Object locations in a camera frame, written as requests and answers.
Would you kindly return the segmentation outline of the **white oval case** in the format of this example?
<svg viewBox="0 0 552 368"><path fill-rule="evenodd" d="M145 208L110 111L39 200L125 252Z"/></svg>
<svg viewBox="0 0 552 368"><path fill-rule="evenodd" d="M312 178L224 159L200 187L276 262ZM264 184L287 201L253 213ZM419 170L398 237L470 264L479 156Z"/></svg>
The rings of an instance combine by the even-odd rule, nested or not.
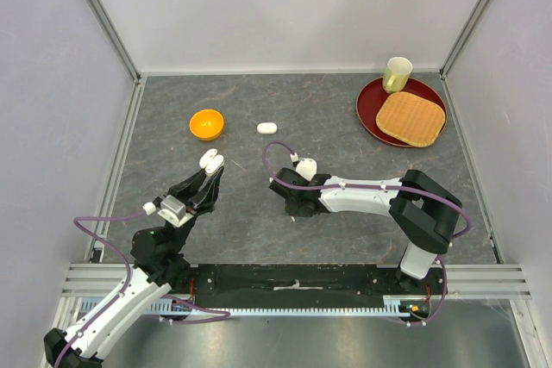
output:
<svg viewBox="0 0 552 368"><path fill-rule="evenodd" d="M276 134L278 132L278 125L275 122L260 122L256 130L259 134Z"/></svg>

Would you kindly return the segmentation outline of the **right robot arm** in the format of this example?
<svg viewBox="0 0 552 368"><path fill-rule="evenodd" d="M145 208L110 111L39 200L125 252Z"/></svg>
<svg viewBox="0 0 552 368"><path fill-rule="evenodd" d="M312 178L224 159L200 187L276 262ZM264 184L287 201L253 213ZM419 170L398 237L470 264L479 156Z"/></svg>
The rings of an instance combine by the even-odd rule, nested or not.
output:
<svg viewBox="0 0 552 368"><path fill-rule="evenodd" d="M355 212L393 219L409 241L394 274L397 287L408 294L425 285L431 265L448 251L462 210L457 197L418 170L370 181L283 168L269 188L284 198L291 216Z"/></svg>

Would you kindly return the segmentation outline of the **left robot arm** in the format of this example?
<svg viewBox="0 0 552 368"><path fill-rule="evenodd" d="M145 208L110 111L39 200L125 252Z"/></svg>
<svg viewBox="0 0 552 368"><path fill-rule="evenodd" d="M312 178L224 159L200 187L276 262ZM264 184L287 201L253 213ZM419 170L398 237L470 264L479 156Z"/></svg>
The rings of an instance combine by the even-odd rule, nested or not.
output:
<svg viewBox="0 0 552 368"><path fill-rule="evenodd" d="M213 211L223 171L222 165L204 164L134 215L158 214L165 223L135 233L135 262L125 265L125 277L117 287L68 329L53 328L45 335L46 360L52 367L101 366L151 304L186 289L190 265L180 251L197 218Z"/></svg>

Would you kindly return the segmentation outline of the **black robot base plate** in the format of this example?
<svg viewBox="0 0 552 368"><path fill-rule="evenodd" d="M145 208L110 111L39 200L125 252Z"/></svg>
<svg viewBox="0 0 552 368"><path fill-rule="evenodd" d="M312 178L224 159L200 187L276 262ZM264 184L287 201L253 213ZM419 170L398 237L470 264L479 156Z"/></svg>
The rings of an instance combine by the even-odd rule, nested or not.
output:
<svg viewBox="0 0 552 368"><path fill-rule="evenodd" d="M440 296L443 283L439 268L417 281L394 266L201 264L172 292L204 308L375 307L386 296Z"/></svg>

